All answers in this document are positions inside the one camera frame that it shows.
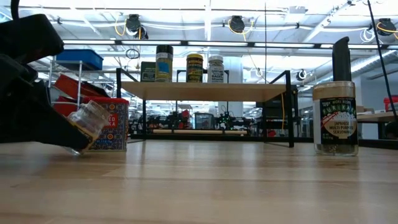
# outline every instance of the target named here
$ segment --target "green spice container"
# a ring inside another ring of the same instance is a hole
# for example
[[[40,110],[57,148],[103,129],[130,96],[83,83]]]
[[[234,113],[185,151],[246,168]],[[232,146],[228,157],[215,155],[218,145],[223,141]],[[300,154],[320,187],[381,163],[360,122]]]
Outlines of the green spice container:
[[[173,47],[158,45],[156,47],[156,81],[172,82],[173,78]]]
[[[313,132],[317,154],[355,156],[358,153],[355,84],[322,83],[313,89]]]
[[[187,82],[203,82],[203,57],[200,54],[187,57]]]

